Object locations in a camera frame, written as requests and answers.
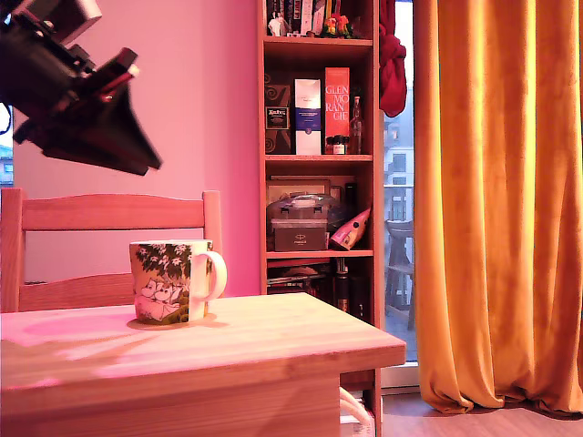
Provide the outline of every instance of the curtain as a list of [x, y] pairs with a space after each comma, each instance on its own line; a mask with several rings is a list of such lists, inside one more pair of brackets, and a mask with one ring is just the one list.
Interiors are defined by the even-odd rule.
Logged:
[[414, 0], [416, 328], [441, 412], [583, 412], [579, 21], [578, 0]]

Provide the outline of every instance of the wall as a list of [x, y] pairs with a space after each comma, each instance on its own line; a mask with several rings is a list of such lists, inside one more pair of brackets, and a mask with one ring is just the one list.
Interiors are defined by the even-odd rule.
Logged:
[[[136, 116], [161, 155], [159, 171], [136, 177], [43, 157], [15, 147], [15, 185], [30, 198], [83, 193], [222, 197], [227, 295], [259, 292], [256, 2], [97, 0], [103, 17], [77, 39], [101, 65], [122, 46], [138, 53], [131, 83]], [[192, 231], [30, 234], [26, 280], [129, 271], [134, 239]]]

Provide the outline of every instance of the chair backrest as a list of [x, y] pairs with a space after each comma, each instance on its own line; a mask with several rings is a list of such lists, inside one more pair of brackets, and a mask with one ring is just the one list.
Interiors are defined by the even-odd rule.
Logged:
[[26, 285], [25, 235], [29, 231], [203, 228], [204, 238], [213, 241], [213, 250], [222, 252], [219, 191], [204, 191], [202, 200], [127, 194], [27, 199], [21, 188], [3, 188], [0, 212], [2, 312], [133, 302], [131, 273]]

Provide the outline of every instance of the black box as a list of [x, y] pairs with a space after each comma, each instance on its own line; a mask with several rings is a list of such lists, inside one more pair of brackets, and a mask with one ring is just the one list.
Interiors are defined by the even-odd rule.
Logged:
[[290, 103], [292, 88], [275, 85], [265, 75], [265, 153], [290, 155], [292, 134], [290, 131]]

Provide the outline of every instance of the bookshelf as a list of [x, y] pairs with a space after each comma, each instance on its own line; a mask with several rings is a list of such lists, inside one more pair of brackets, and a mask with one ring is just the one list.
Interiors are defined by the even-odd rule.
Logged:
[[[342, 14], [346, 15], [351, 23], [360, 17], [362, 39], [268, 36], [266, 2], [265, 0], [257, 1], [261, 292], [267, 292], [267, 268], [270, 261], [345, 257], [349, 271], [354, 267], [371, 279], [369, 319], [374, 326], [382, 329], [384, 327], [384, 174], [382, 117], [378, 109], [378, 1], [343, 0], [342, 2]], [[351, 86], [357, 84], [361, 88], [360, 96], [365, 124], [363, 154], [267, 155], [265, 153], [264, 75], [279, 70], [285, 71], [294, 78], [317, 78], [324, 82], [324, 68], [327, 66], [350, 67]], [[332, 181], [336, 179], [341, 182], [346, 180], [356, 182], [359, 212], [370, 206], [373, 207], [363, 241], [350, 251], [268, 251], [265, 215], [266, 182], [272, 176], [326, 176]], [[382, 435], [380, 370], [343, 374], [341, 385], [347, 390], [365, 392], [367, 408], [375, 417], [377, 435]]]

